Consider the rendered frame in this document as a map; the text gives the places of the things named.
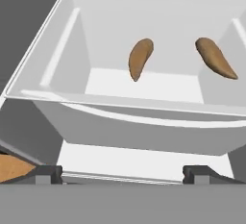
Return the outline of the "white fridge shelf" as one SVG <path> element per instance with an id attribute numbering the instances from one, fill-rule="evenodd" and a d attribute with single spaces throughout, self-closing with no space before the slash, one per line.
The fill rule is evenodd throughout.
<path id="1" fill-rule="evenodd" d="M 180 184 L 185 165 L 208 165 L 220 175 L 234 176 L 229 156 L 205 156 L 124 149 L 64 141 L 58 165 L 65 181 L 79 178 L 143 184 Z"/>

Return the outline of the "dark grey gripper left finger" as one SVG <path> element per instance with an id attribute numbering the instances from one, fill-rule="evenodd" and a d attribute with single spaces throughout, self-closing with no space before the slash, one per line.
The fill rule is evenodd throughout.
<path id="1" fill-rule="evenodd" d="M 0 177 L 2 185 L 61 185 L 62 167 L 40 165 L 32 170 L 11 171 L 6 177 Z"/>

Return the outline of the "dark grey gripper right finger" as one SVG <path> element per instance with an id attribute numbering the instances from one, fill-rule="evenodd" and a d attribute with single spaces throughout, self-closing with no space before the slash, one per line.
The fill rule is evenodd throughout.
<path id="1" fill-rule="evenodd" d="M 185 185 L 244 185 L 244 182 L 216 173 L 207 165 L 185 165 L 183 174 Z"/>

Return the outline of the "white fridge drawer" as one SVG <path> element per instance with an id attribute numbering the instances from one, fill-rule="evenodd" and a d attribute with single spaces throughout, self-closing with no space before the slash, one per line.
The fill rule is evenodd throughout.
<path id="1" fill-rule="evenodd" d="M 208 68 L 212 39 L 237 74 Z M 129 56 L 154 51 L 135 82 Z M 5 98 L 71 144 L 223 155 L 246 145 L 246 0 L 58 0 Z"/>

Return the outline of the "brown sweet potato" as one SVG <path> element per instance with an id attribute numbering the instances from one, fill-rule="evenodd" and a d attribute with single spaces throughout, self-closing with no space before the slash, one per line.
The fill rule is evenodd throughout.
<path id="1" fill-rule="evenodd" d="M 223 52 L 212 39 L 208 37 L 199 37 L 195 41 L 195 47 L 205 65 L 213 72 L 228 79 L 238 79 L 237 74 L 229 65 Z"/>
<path id="2" fill-rule="evenodd" d="M 132 79 L 137 82 L 144 65 L 154 51 L 154 42 L 149 38 L 140 40 L 132 49 L 129 56 L 129 71 Z"/>

